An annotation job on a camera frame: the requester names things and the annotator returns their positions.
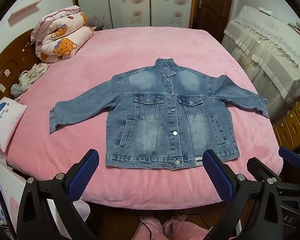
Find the dark wooden headboard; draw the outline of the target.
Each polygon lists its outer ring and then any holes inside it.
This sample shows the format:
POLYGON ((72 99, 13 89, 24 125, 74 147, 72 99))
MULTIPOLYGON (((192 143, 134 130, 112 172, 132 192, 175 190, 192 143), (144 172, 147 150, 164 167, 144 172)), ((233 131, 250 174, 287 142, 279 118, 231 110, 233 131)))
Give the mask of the dark wooden headboard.
POLYGON ((11 98, 11 87, 19 82, 20 74, 40 62, 30 41, 31 32, 19 35, 0 53, 0 100, 11 98))

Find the crumpled grey white cloth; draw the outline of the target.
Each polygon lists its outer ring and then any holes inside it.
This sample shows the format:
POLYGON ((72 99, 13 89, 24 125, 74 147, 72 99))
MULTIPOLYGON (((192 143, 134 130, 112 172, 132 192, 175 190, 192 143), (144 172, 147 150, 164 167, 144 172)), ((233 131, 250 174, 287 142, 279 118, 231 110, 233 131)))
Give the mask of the crumpled grey white cloth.
POLYGON ((11 95, 18 98, 26 92, 29 87, 34 84, 40 77, 42 77, 48 70, 50 64, 39 63, 34 64, 30 70, 23 71, 19 76, 19 83, 15 83, 11 87, 11 95))

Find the white embroidered pillow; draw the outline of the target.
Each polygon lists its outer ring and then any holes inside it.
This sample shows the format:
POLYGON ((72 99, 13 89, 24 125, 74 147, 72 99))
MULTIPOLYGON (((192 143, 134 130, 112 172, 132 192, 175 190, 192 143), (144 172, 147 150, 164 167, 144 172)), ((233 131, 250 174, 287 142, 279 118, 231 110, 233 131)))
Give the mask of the white embroidered pillow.
POLYGON ((10 98, 0 100, 0 150, 6 152, 10 139, 27 109, 10 98))

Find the dark wooden door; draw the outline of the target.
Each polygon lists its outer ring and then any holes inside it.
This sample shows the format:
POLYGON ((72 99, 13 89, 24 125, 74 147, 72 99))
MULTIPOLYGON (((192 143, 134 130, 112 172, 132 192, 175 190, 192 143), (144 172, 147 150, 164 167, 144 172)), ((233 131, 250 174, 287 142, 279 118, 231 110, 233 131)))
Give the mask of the dark wooden door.
POLYGON ((195 0, 192 28, 207 31, 221 42, 231 7, 232 0, 195 0))

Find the yellow wooden drawer unit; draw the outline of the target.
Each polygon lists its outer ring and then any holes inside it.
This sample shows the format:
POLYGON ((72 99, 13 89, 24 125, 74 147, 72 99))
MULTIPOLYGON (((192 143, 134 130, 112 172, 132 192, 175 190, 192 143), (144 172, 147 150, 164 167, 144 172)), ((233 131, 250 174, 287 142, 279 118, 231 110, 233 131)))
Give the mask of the yellow wooden drawer unit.
POLYGON ((273 130, 279 146, 300 154, 300 96, 295 107, 275 123, 273 130))

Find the folded bear print quilt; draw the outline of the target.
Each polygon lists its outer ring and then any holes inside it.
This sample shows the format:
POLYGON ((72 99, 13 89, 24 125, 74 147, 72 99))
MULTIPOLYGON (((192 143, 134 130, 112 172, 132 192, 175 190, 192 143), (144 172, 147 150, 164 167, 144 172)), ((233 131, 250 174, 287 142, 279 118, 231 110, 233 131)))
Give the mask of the folded bear print quilt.
POLYGON ((85 13, 76 5, 42 17, 30 36, 37 57, 45 63, 55 63, 75 56, 94 35, 87 22, 85 13))

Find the floral sliding wardrobe doors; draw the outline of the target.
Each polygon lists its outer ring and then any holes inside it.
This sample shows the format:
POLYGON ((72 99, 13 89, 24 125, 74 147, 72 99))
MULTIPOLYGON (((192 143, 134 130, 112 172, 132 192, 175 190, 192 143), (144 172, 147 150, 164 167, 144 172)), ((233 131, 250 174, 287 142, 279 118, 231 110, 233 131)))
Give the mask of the floral sliding wardrobe doors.
POLYGON ((189 28, 193 0, 73 0, 90 26, 189 28))

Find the lace covered cabinet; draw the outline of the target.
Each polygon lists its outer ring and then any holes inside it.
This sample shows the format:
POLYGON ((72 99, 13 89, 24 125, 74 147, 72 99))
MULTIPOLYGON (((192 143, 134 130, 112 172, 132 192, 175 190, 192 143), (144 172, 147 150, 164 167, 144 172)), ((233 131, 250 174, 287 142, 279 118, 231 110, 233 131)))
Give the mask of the lace covered cabinet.
POLYGON ((268 100, 271 120, 294 106, 300 96, 300 35, 296 31, 245 5, 226 26, 222 46, 268 100))

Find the pink plush bed blanket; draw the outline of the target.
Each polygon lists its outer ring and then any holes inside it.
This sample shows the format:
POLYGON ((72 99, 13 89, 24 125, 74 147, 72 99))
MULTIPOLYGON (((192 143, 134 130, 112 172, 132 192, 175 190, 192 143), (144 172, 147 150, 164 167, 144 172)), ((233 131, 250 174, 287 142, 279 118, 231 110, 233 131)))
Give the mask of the pink plush bed blanket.
POLYGON ((7 161, 48 180, 97 150, 87 202, 150 210, 216 203, 202 166, 208 149, 235 173, 247 175, 252 157, 282 170, 266 100, 202 30, 99 31, 74 57, 52 64, 20 102, 27 109, 7 161))

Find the blue denim jacket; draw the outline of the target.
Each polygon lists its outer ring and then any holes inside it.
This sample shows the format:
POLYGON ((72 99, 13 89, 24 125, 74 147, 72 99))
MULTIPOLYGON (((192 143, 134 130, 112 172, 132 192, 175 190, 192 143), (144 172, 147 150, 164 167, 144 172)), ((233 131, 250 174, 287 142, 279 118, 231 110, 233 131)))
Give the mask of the blue denim jacket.
POLYGON ((268 102, 228 76, 211 77, 157 59, 117 74, 50 110, 50 132, 107 110, 107 166, 170 169, 200 166, 212 150, 221 161, 240 156, 227 104, 268 117, 268 102))

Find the pink slippers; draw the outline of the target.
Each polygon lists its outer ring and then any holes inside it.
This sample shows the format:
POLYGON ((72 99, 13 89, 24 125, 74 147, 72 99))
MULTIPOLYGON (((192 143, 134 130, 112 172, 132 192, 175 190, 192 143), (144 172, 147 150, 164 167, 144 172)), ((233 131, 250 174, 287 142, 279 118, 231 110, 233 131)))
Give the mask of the pink slippers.
POLYGON ((170 219, 161 225, 154 217, 144 217, 132 239, 204 239, 208 233, 191 222, 170 219))

